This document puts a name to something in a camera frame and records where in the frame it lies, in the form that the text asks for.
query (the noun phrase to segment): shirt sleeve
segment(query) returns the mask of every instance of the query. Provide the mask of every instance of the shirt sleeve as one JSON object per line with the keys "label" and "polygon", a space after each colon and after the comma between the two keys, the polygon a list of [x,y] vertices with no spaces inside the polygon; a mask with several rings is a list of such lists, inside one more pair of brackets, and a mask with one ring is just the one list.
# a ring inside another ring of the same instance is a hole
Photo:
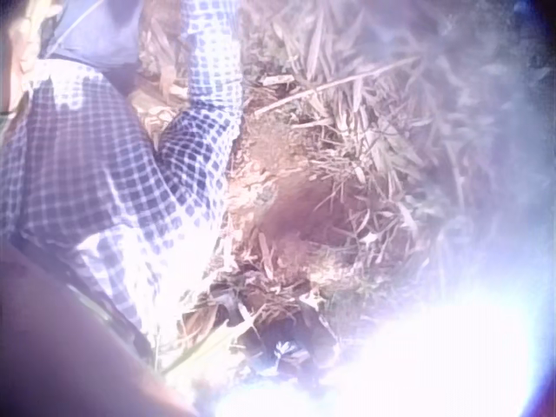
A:
{"label": "shirt sleeve", "polygon": [[182,0],[181,6],[182,38],[191,50],[190,107],[162,134],[159,163],[177,201],[218,222],[242,114],[237,0]]}

